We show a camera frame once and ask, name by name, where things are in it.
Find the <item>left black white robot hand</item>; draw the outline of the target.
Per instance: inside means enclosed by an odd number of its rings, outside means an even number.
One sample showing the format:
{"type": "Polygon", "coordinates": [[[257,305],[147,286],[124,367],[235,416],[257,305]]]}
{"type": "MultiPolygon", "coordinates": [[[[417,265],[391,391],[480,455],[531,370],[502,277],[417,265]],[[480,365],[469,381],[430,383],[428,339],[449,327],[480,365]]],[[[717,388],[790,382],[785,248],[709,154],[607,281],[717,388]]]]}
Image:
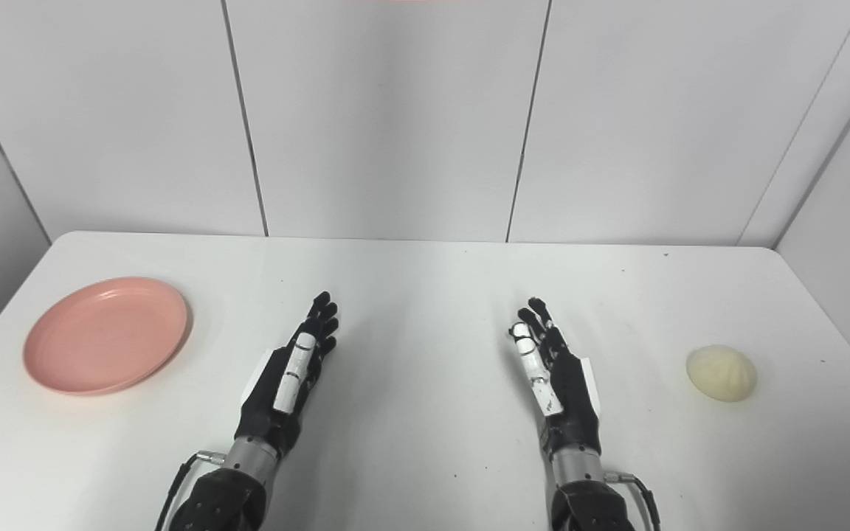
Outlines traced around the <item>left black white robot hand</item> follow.
{"type": "Polygon", "coordinates": [[[253,438],[286,457],[301,433],[303,408],[336,347],[338,305],[327,291],[311,303],[286,346],[273,350],[241,407],[235,438],[253,438]]]}

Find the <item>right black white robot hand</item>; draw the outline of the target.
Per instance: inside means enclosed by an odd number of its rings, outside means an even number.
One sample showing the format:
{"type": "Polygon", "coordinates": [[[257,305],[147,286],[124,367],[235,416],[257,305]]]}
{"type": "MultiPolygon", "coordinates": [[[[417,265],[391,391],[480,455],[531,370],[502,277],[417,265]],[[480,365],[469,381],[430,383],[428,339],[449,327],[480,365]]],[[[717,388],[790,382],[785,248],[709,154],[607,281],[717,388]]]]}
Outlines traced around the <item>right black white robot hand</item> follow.
{"type": "Polygon", "coordinates": [[[543,451],[553,456],[571,448],[600,456],[599,413],[590,393],[586,366],[571,352],[546,302],[530,298],[517,311],[509,335],[542,414],[543,451]]]}

